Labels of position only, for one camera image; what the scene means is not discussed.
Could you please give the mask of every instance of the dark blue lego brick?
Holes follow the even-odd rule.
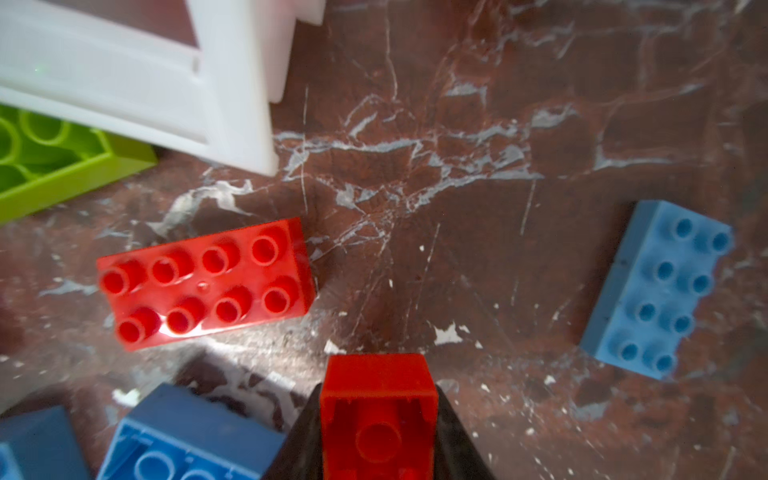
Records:
[[[0,478],[91,478],[64,408],[58,406],[0,421]]]
[[[161,385],[118,426],[98,480],[257,480],[284,437]]]
[[[662,200],[639,202],[581,348],[623,369],[669,376],[699,299],[714,288],[715,265],[732,247],[724,223]]]

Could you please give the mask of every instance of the lego duplo brick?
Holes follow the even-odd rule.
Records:
[[[323,478],[323,442],[321,441],[319,402],[322,387],[323,384],[319,383],[312,391],[299,418],[288,432],[283,447],[272,461],[270,468],[264,473],[262,480]],[[430,480],[493,480],[493,474],[472,444],[472,438],[459,421],[450,400],[439,387],[437,393],[435,473]],[[344,474],[337,473],[337,475],[345,478]]]
[[[97,261],[129,351],[302,316],[315,286],[298,218]]]
[[[714,288],[733,232],[662,200],[637,204],[581,339],[596,359],[655,379],[672,374],[694,310]]]
[[[91,478],[63,407],[0,420],[0,478]]]
[[[332,356],[319,402],[325,478],[432,479],[438,396],[423,356]]]
[[[155,164],[140,141],[0,105],[0,224]]]
[[[163,384],[120,422],[98,480],[258,480],[284,436]]]

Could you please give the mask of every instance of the lime green brick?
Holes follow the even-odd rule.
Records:
[[[140,141],[0,105],[0,224],[156,164]]]

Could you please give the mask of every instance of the red lego brick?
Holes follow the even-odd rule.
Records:
[[[298,218],[97,260],[128,351],[305,315],[315,286]]]
[[[421,355],[332,356],[320,393],[323,477],[432,480],[437,399]]]

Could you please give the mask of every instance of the marble floor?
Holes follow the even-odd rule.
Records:
[[[287,429],[330,353],[421,352],[500,480],[768,477],[767,25],[760,0],[329,0],[272,106],[277,177],[160,151],[0,228],[0,409],[65,404],[96,470],[160,382]],[[666,382],[578,348],[642,199],[737,240]],[[308,315],[118,345],[98,257],[284,217]]]

